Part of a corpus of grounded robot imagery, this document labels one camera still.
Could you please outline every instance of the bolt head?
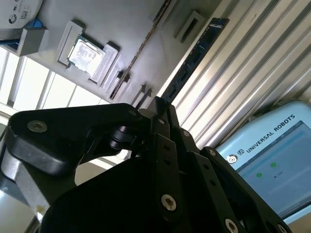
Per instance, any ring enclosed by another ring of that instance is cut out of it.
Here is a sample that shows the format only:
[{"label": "bolt head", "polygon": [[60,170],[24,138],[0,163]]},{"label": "bolt head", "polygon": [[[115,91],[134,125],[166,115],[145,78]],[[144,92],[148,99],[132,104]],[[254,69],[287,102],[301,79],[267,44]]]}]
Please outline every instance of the bolt head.
[{"label": "bolt head", "polygon": [[168,211],[174,211],[176,210],[176,201],[174,200],[174,198],[168,194],[164,194],[161,197],[161,203],[163,205],[163,207],[165,209],[167,209]]},{"label": "bolt head", "polygon": [[209,153],[210,153],[212,156],[216,156],[216,152],[213,151],[212,149],[209,149],[208,151],[209,151]]},{"label": "bolt head", "polygon": [[185,131],[185,130],[184,130],[184,136],[190,137],[190,133],[189,133],[188,131]]}]

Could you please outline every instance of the black plastic part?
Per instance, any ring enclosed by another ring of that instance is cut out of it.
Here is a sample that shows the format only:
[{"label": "black plastic part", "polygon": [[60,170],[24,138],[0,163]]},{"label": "black plastic part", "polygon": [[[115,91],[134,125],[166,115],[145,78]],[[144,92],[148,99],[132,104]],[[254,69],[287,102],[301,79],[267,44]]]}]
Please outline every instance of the black plastic part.
[{"label": "black plastic part", "polygon": [[[44,122],[48,129],[30,131],[27,124],[33,120]],[[50,175],[64,176],[80,163],[117,154],[120,150],[111,148],[109,142],[120,125],[143,132],[140,128],[146,124],[149,121],[128,104],[27,111],[10,118],[5,140],[18,159]]]},{"label": "black plastic part", "polygon": [[[227,218],[241,233],[271,233],[272,228],[281,233],[278,224],[291,232],[221,155],[211,155],[212,148],[198,150],[189,132],[179,127],[172,105],[155,98],[151,109],[156,113],[151,120],[127,104],[11,118],[7,148],[48,177],[72,175],[79,163],[116,149],[129,148],[140,156],[61,195],[45,214],[40,232],[228,233]],[[34,119],[44,121],[48,130],[28,130]],[[164,194],[174,198],[175,210],[165,208]]]},{"label": "black plastic part", "polygon": [[189,219],[170,224],[154,211],[151,163],[133,158],[60,197],[40,232],[191,232]]},{"label": "black plastic part", "polygon": [[201,155],[208,158],[215,170],[222,188],[230,200],[239,207],[238,216],[248,232],[270,232],[267,222],[272,226],[281,224],[288,233],[290,228],[283,220],[268,206],[268,204],[247,184],[247,182],[233,169],[233,167],[213,148],[205,147]]},{"label": "black plastic part", "polygon": [[173,77],[171,83],[164,91],[162,98],[172,103],[200,62],[203,60],[207,52],[210,50],[220,33],[223,31],[227,23],[228,18],[213,18],[192,51],[185,59],[180,69]]}]

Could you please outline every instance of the hole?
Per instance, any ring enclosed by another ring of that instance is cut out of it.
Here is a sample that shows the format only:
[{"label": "hole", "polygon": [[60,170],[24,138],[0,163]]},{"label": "hole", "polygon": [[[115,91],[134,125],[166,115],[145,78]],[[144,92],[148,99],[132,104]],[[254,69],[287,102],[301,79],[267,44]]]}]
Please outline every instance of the hole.
[{"label": "hole", "polygon": [[174,205],[173,201],[172,201],[171,199],[169,199],[169,198],[166,198],[165,201],[166,201],[166,203],[167,203],[169,206],[173,206],[173,205]]},{"label": "hole", "polygon": [[167,145],[164,145],[164,149],[171,150],[171,148],[169,146],[167,146]]},{"label": "hole", "polygon": [[216,186],[216,183],[215,183],[215,181],[213,181],[213,180],[210,180],[210,183],[212,184],[212,186]]},{"label": "hole", "polygon": [[40,130],[41,130],[42,127],[43,127],[43,125],[41,125],[40,123],[35,123],[35,124],[34,124],[34,128],[35,128],[35,129],[40,129]]},{"label": "hole", "polygon": [[193,21],[191,22],[191,24],[189,25],[189,27],[183,34],[183,37],[180,40],[181,43],[184,43],[186,41],[187,37],[190,35],[191,31],[194,29],[194,27],[197,25],[198,22],[199,20],[197,20],[196,18],[193,19]]},{"label": "hole", "polygon": [[179,74],[181,76],[180,80],[184,81],[187,78],[188,72],[184,69]]},{"label": "hole", "polygon": [[266,222],[266,225],[267,225],[267,228],[269,229],[269,231],[271,232],[271,233],[277,233],[278,231],[277,231],[277,229],[272,225],[272,223],[271,222]]},{"label": "hole", "polygon": [[174,96],[175,92],[176,92],[176,89],[175,89],[175,87],[174,87],[174,90],[173,90],[173,91],[171,92],[171,94],[169,95],[169,98],[172,98],[172,97]]},{"label": "hole", "polygon": [[234,226],[231,222],[229,222],[229,227],[230,227],[232,230],[235,230],[235,226]]},{"label": "hole", "polygon": [[171,162],[168,159],[165,159],[164,162],[165,162],[166,165],[171,165]]}]

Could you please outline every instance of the metal panel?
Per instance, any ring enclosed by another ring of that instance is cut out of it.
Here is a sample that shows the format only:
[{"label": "metal panel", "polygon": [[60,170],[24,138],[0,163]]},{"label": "metal panel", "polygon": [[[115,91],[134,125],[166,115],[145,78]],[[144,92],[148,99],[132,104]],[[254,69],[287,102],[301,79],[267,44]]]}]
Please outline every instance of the metal panel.
[{"label": "metal panel", "polygon": [[228,12],[228,26],[173,102],[199,147],[216,146],[280,100],[311,97],[311,1],[240,0],[226,9],[222,2],[216,11]]}]

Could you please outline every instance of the gray surface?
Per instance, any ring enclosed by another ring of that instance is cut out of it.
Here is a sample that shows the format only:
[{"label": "gray surface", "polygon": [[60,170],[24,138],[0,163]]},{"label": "gray surface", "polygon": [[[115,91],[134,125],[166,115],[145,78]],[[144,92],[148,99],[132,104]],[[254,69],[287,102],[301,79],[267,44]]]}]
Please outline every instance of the gray surface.
[{"label": "gray surface", "polygon": [[8,178],[16,182],[39,221],[58,197],[76,186],[74,174],[66,178],[55,179],[22,163],[8,150],[5,150],[1,169]]},{"label": "gray surface", "polygon": [[[74,83],[107,100],[107,94],[95,84],[88,82],[88,76],[71,67],[67,70],[55,59],[58,44],[69,20],[76,19],[86,26],[86,35],[104,45],[114,42],[121,49],[118,60],[120,69],[125,69],[152,27],[152,16],[163,0],[45,0],[38,18],[49,30],[47,50],[30,55],[30,58],[52,71],[68,78]],[[157,28],[150,42],[131,72],[131,84],[118,102],[131,103],[140,90],[147,84],[158,92],[169,74],[182,58],[191,41],[180,43],[175,35],[193,10],[208,19],[220,0],[179,0]]]}]

